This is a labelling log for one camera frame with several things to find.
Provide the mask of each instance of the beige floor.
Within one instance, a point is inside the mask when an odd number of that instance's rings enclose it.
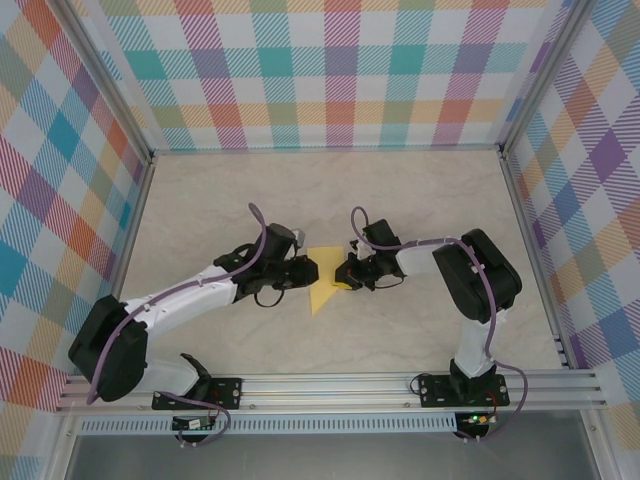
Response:
[[[365,207],[403,241],[482,228],[520,273],[523,292],[494,343],[503,362],[559,368],[551,332],[496,155],[478,152],[253,153],[160,157],[123,298],[202,270],[267,222],[302,228],[306,246],[344,245]],[[265,292],[264,301],[269,301]],[[160,337],[152,354],[188,352],[211,372],[302,373],[448,369],[462,324],[438,274],[374,293],[340,291],[315,316],[306,289],[273,309],[252,299]]]

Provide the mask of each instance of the yellow triangle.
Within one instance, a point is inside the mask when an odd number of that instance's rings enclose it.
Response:
[[[311,315],[315,315],[339,290],[333,281],[336,268],[344,262],[344,247],[307,248],[307,256],[318,265],[318,281],[309,288]]]

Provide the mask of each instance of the colorful plaid wall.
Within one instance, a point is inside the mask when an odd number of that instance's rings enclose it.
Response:
[[[520,111],[522,102],[524,102],[524,99],[527,97],[527,95],[529,95],[529,92],[533,88],[533,85],[535,84],[536,79],[538,78],[538,74],[540,73],[540,69],[544,64],[545,60],[547,59],[547,56],[551,52],[551,47],[553,46],[553,43],[556,41],[556,38],[558,38],[558,34],[562,30],[562,27],[564,26],[564,22],[567,19],[567,15],[569,14],[569,11],[571,10],[571,7],[573,6],[574,3],[575,3],[575,0],[562,1],[562,6],[560,7],[560,10],[558,10],[556,17],[553,19],[551,28],[549,28],[549,31],[547,32],[547,36],[545,37],[544,42],[542,43],[542,46],[540,47],[540,50],[538,51],[538,54],[536,55],[535,60],[533,61],[533,63],[531,64],[531,67],[529,68],[529,72],[527,73],[527,76],[525,77],[525,80],[522,83],[520,90],[518,90],[518,96],[516,97],[516,100],[513,102],[513,105],[511,106],[511,110],[509,110],[509,115],[507,115],[507,120],[504,122],[504,125],[502,126],[502,130],[500,130],[500,135],[498,135],[498,143],[503,143],[507,134],[509,133],[509,130],[511,129],[511,125],[513,124],[513,120],[515,119],[518,111]]]
[[[0,3],[0,479],[35,478],[143,163],[44,0]]]
[[[581,367],[640,478],[640,0],[600,0],[511,158]]]
[[[152,144],[192,150],[494,144],[562,0],[74,4]]]

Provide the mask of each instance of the purple cable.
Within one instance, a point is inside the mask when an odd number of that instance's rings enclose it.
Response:
[[[507,425],[509,425],[513,421],[515,417],[518,416],[518,414],[522,410],[522,407],[524,407],[524,402],[527,400],[527,395],[529,393],[529,380],[527,379],[527,375],[520,368],[514,367],[513,365],[507,365],[506,363],[499,362],[498,360],[493,358],[493,356],[491,355],[491,342],[493,341],[493,336],[496,333],[496,324],[498,321],[497,320],[498,309],[496,307],[496,299],[493,296],[493,290],[491,289],[491,284],[489,283],[489,279],[487,278],[487,275],[484,273],[484,269],[482,268],[480,261],[476,258],[475,254],[473,253],[473,250],[468,245],[466,245],[462,240],[458,238],[453,238],[453,237],[433,238],[431,240],[414,240],[412,242],[407,242],[403,245],[398,245],[394,247],[385,247],[382,245],[375,245],[371,243],[369,240],[367,240],[364,237],[364,235],[362,235],[358,231],[358,227],[356,226],[356,221],[355,221],[355,215],[356,215],[356,212],[358,211],[362,212],[366,224],[369,225],[369,216],[367,215],[367,212],[365,211],[364,208],[357,206],[357,207],[354,207],[353,210],[351,210],[351,227],[353,228],[353,231],[355,232],[358,239],[360,239],[362,242],[369,245],[371,248],[375,250],[403,250],[405,248],[415,247],[418,245],[439,245],[439,244],[445,244],[445,243],[453,243],[459,246],[460,248],[462,248],[462,250],[464,250],[464,252],[467,254],[469,259],[471,260],[471,263],[473,263],[473,265],[476,267],[476,270],[478,271],[478,275],[480,276],[480,280],[482,281],[482,285],[487,291],[487,297],[489,298],[489,311],[491,312],[489,334],[487,335],[487,341],[484,344],[484,351],[487,357],[489,357],[500,368],[512,370],[520,374],[520,376],[522,377],[522,383],[523,383],[522,398],[520,399],[518,406],[514,410],[513,415],[511,415],[509,420],[507,420],[506,423],[500,429],[494,430],[493,432],[486,435],[484,437],[484,440],[488,440],[490,438],[497,436],[505,429]],[[462,435],[471,438],[470,435],[467,435],[464,433],[462,433]]]
[[[224,435],[224,432],[229,430],[229,427],[231,426],[231,414],[229,413],[229,410],[227,410],[224,407],[221,407],[220,405],[216,405],[215,403],[200,402],[199,400],[191,400],[191,399],[188,399],[188,398],[183,398],[183,397],[180,397],[179,395],[174,395],[173,393],[170,393],[170,392],[159,392],[159,393],[161,393],[165,397],[170,398],[172,400],[175,400],[177,402],[188,403],[188,404],[191,404],[191,405],[197,405],[199,407],[204,407],[204,408],[211,409],[211,410],[217,410],[219,412],[224,413],[225,416],[227,417],[227,423],[224,424],[224,427],[222,427],[222,430],[220,430],[218,433],[214,433],[212,435],[209,435],[207,438],[205,438],[201,442],[191,443],[191,446],[193,448],[203,447],[203,446],[205,446],[205,445],[207,445],[209,443],[215,442],[222,435]],[[182,438],[182,430],[180,430],[178,432],[178,440],[180,440],[180,442],[187,442],[186,440],[184,440]]]
[[[187,283],[176,285],[175,287],[172,287],[169,290],[162,292],[161,294],[153,297],[146,303],[146,305],[149,305],[149,306],[156,305],[159,301],[186,288],[194,287],[196,285],[201,285],[201,284],[206,285],[209,283],[220,282],[222,280],[226,280],[227,278],[234,277],[237,274],[242,273],[245,270],[248,270],[249,268],[251,268],[251,266],[258,261],[258,258],[260,258],[260,255],[262,255],[262,251],[264,250],[265,243],[267,242],[267,225],[264,221],[264,216],[262,215],[262,212],[253,203],[249,204],[249,211],[251,211],[255,219],[258,220],[258,223],[262,227],[262,233],[260,235],[260,245],[258,246],[258,250],[256,251],[256,254],[251,258],[251,260],[249,260],[246,264],[234,270],[233,272],[228,272],[228,273],[225,273],[224,275],[218,275],[216,277],[205,278],[202,280],[201,283],[198,282],[197,280],[192,280]],[[98,398],[98,383],[100,381],[100,375],[102,374],[102,369],[104,368],[104,363],[107,359],[107,354],[111,350],[111,347],[113,347],[113,344],[116,341],[116,338],[118,337],[118,335],[120,335],[120,332],[122,332],[122,330],[124,330],[124,328],[129,324],[129,322],[135,318],[136,315],[139,315],[144,311],[145,309],[144,307],[145,305],[140,305],[138,308],[133,310],[129,315],[124,317],[122,322],[118,324],[118,326],[115,328],[115,330],[111,333],[111,335],[105,342],[104,347],[102,348],[102,352],[100,353],[100,357],[98,358],[98,362],[96,363],[96,368],[93,371],[93,377],[91,378],[91,387],[89,388],[89,393],[87,394],[87,405],[91,405]]]
[[[356,212],[362,212],[365,224],[369,225],[369,215],[367,215],[367,212],[364,208],[358,206],[354,207],[354,209],[351,210],[351,228],[353,228],[353,231],[361,242],[363,242],[365,245],[369,245],[371,248],[374,248],[376,250],[402,250],[403,248],[416,247],[418,245],[440,245],[446,243],[446,238],[432,238],[430,240],[413,240],[402,245],[394,245],[391,247],[375,245],[367,240],[367,238],[358,231],[358,227],[356,226]]]

